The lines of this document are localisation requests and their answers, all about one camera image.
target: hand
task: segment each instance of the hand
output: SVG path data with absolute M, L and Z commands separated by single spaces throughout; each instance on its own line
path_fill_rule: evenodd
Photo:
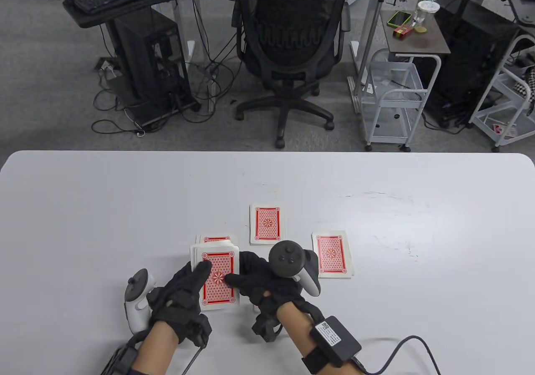
M 188 262 L 164 287 L 151 291 L 147 295 L 149 306 L 153 310 L 150 324 L 162 320 L 172 327 L 179 343 L 186 338 L 193 341 L 195 337 L 193 342 L 198 346 L 199 327 L 203 327 L 204 322 L 208 323 L 206 316 L 200 314 L 199 291 L 210 276 L 211 270 L 210 261 L 199 262 L 193 272 L 191 263 Z
M 264 258 L 250 251 L 239 252 L 239 274 L 228 274 L 225 282 L 249 297 L 262 314 L 272 317 L 276 316 L 277 309 L 283 304 L 304 301 L 299 283 L 274 274 Z

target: white vr controller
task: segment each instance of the white vr controller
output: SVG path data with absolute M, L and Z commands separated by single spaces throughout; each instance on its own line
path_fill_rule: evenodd
M 269 252 L 269 266 L 278 276 L 298 282 L 312 297 L 319 296 L 318 256 L 292 240 L 275 244 Z
M 132 334 L 149 327 L 150 307 L 147 294 L 154 289 L 155 284 L 156 281 L 145 268 L 128 279 L 125 290 L 125 312 Z

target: computer tower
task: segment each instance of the computer tower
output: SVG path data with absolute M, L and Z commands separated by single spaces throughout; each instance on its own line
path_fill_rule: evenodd
M 469 1 L 456 17 L 461 0 L 437 0 L 441 8 L 436 22 L 451 54 L 442 56 L 442 66 L 425 109 L 447 128 L 450 121 L 467 121 L 498 68 L 518 26 L 502 16 Z M 418 73 L 427 86 L 434 70 L 430 59 L 415 58 Z
M 141 100 L 178 91 L 191 94 L 178 26 L 152 8 L 115 19 L 132 92 Z

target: office chair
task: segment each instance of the office chair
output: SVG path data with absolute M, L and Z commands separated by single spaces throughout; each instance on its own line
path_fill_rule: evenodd
M 345 0 L 236 0 L 232 26 L 237 30 L 237 56 L 274 94 L 239 104 L 234 118 L 243 120 L 246 110 L 279 108 L 275 141 L 279 149 L 285 145 L 284 131 L 291 109 L 319 116 L 326 120 L 326 130 L 334 129 L 332 113 L 303 96 L 308 92 L 319 95 L 318 80 L 342 58 L 344 33 L 350 28 Z M 296 81 L 303 84 L 294 86 Z

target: skin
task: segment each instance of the skin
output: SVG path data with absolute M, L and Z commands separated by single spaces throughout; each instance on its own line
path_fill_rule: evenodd
M 277 319 L 303 357 L 316 348 L 316 343 L 309 335 L 313 325 L 312 320 L 307 314 L 298 310 L 294 303 L 289 302 L 280 306 L 277 310 Z M 148 375 L 165 375 L 176 347 L 178 347 L 178 337 L 174 330 L 165 322 L 156 322 L 141 346 L 132 369 Z M 348 363 L 342 368 L 327 364 L 319 375 L 362 375 L 362 373 Z

